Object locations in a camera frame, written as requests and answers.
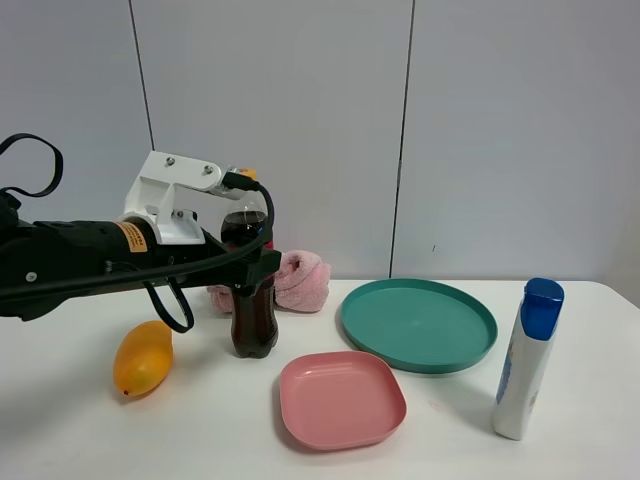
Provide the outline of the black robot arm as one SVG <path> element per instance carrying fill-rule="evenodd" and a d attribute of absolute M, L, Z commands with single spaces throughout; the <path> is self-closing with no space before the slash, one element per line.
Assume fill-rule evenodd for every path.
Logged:
<path fill-rule="evenodd" d="M 279 267 L 267 249 L 275 216 L 244 247 L 232 249 L 211 235 L 199 245 L 161 245 L 139 218 L 112 221 L 20 219 L 20 201 L 1 191 L 1 314 L 27 322 L 72 298 L 145 289 L 160 319 L 177 333 L 195 322 L 184 289 L 238 286 L 252 293 Z"/>

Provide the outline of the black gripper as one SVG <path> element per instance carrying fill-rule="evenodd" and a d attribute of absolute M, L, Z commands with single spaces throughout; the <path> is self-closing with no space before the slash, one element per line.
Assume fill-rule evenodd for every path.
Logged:
<path fill-rule="evenodd" d="M 189 268 L 179 275 L 151 278 L 147 275 L 147 288 L 177 286 L 230 286 L 234 294 L 253 296 L 257 290 L 279 270 L 281 252 L 260 249 L 254 239 L 240 244 L 224 243 L 204 231 L 202 244 L 162 245 L 156 241 L 154 231 L 147 228 L 148 269 Z"/>

